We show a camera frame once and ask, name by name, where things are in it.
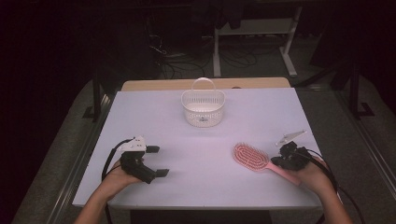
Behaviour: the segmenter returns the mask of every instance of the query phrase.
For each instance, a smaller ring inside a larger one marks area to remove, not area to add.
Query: white table
[[[107,156],[118,142],[143,135],[147,167],[170,169],[150,185],[134,184],[110,205],[125,209],[300,209],[321,207],[317,196],[265,170],[255,173],[236,163],[233,146],[248,143],[277,155],[283,134],[306,130],[299,147],[319,152],[293,88],[228,89],[224,117],[212,128],[196,128],[183,117],[183,91],[118,92],[78,187],[73,205],[83,206],[101,181]],[[120,157],[116,153],[114,163]]]

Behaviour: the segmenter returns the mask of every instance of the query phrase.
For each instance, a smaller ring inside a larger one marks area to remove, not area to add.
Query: hairbrush handle
[[[296,186],[299,186],[301,184],[301,180],[294,175],[289,174],[286,170],[274,165],[271,162],[268,162],[267,165],[265,166],[265,169],[270,169],[274,171],[275,173],[283,176],[285,179],[289,180],[291,183],[293,183]]]

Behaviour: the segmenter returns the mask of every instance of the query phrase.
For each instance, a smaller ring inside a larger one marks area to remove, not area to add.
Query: gray floor
[[[310,57],[318,43],[318,37],[297,37],[290,49],[298,76],[290,78],[274,46],[281,42],[275,36],[255,39],[223,41],[220,52],[223,77],[287,77],[291,84],[299,83],[319,72],[321,68],[309,65]],[[252,51],[252,57],[244,52]],[[169,60],[172,65],[181,67],[173,74],[169,66],[163,67],[166,74],[162,78],[213,77],[210,53],[194,62],[205,65],[186,65],[186,58]],[[238,62],[235,68],[224,61],[224,57],[233,57]],[[353,119],[346,109],[348,89],[329,90],[332,74],[319,80],[312,88],[298,89],[305,114],[318,141],[319,148],[332,167],[337,180],[354,198],[361,208],[366,223],[394,223],[396,219],[396,201],[394,186],[387,181],[393,178],[389,170],[396,171],[396,118],[384,105],[375,87],[366,79],[361,79],[360,100],[368,103],[374,110],[374,117]],[[13,223],[72,223],[80,208],[71,205],[79,179],[88,159],[77,159],[93,149],[95,138],[100,131],[100,123],[83,119],[85,109],[92,105],[92,84],[86,87],[71,106],[64,124],[55,138],[47,158],[44,160],[34,183],[30,187]],[[341,193],[349,214],[356,223],[359,217],[351,202]],[[111,210],[114,223],[128,223],[127,211]],[[272,211],[274,223],[315,223],[321,211]]]

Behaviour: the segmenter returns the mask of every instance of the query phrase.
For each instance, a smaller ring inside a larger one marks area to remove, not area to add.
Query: dark background
[[[303,10],[297,33],[319,35],[327,25],[312,64],[327,67],[348,55],[396,113],[395,11],[393,1],[313,5]],[[169,43],[199,39],[201,31],[191,29],[199,26],[169,11],[156,13],[163,22],[157,21],[157,31]],[[179,13],[188,17],[190,12]],[[73,1],[0,2],[1,223],[14,217],[69,107],[92,75],[110,94],[125,80],[158,77],[145,15],[81,11]]]

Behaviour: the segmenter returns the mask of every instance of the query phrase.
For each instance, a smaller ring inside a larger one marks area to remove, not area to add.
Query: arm
[[[120,162],[117,161],[113,166],[113,170],[93,192],[90,199],[82,208],[75,224],[99,223],[107,202],[128,185],[137,182],[140,182],[140,180],[132,175],[127,175],[120,168]]]
[[[290,173],[299,177],[309,189],[318,195],[323,206],[326,223],[352,223],[352,219],[332,187],[332,182],[314,163],[309,162],[303,170],[290,171]]]

